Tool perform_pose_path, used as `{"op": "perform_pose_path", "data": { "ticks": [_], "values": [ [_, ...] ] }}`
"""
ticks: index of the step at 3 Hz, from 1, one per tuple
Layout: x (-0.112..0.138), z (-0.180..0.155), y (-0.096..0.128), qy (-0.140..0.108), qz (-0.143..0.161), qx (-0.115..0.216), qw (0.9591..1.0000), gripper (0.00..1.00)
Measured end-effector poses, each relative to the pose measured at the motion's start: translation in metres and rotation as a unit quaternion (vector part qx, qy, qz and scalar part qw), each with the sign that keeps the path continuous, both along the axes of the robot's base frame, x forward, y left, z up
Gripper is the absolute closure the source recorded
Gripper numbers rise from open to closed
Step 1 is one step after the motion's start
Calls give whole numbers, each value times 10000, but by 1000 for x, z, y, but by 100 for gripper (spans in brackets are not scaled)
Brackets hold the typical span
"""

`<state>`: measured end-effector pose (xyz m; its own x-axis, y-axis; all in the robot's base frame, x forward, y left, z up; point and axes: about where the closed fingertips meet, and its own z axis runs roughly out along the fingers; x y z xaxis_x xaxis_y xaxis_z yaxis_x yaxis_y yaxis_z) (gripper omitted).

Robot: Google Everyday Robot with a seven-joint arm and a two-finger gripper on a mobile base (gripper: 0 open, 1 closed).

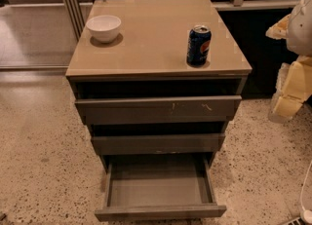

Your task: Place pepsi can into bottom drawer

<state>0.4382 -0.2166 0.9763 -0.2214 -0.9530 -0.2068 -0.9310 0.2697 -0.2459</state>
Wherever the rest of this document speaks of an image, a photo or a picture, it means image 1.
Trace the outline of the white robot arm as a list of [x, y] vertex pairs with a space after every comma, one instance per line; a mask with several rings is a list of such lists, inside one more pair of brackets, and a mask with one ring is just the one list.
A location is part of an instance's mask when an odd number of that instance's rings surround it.
[[298, 55], [291, 64], [281, 65], [268, 114], [270, 121], [285, 123], [312, 95], [312, 0], [300, 0], [289, 15], [269, 27], [265, 35], [285, 39], [287, 49]]

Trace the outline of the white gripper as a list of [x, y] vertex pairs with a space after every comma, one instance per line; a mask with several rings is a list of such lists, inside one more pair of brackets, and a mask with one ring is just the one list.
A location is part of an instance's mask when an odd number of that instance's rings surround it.
[[[276, 40], [285, 39], [290, 16], [284, 16], [269, 27], [265, 35]], [[271, 113], [281, 119], [291, 119], [311, 95], [312, 57], [299, 56], [291, 64], [283, 63], [279, 69]]]

